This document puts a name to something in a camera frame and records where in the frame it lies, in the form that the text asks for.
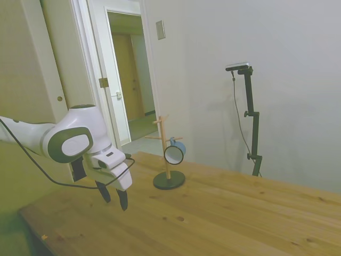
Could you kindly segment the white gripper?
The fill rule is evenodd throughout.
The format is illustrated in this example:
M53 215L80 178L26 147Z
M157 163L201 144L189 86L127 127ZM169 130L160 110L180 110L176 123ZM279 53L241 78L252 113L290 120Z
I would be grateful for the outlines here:
M86 175L96 181L96 186L106 203L111 201L111 196L105 184L114 180L109 186L116 188L123 211L128 208L126 190L132 185L132 177L125 159L125 154L116 148L108 148L96 154L85 154Z

